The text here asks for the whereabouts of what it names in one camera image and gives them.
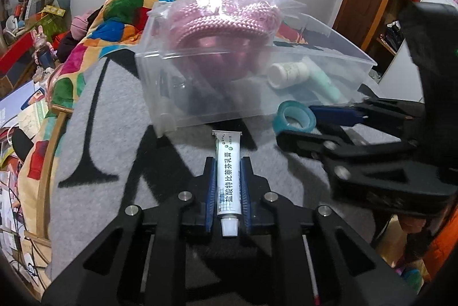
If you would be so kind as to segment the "right hand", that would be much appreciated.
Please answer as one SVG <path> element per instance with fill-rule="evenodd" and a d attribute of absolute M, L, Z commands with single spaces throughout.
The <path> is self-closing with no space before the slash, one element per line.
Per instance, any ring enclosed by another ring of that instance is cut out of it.
<path fill-rule="evenodd" d="M 405 214 L 399 214 L 397 217 L 401 229 L 407 234 L 421 232 L 427 222 L 425 218 L 411 217 Z"/>

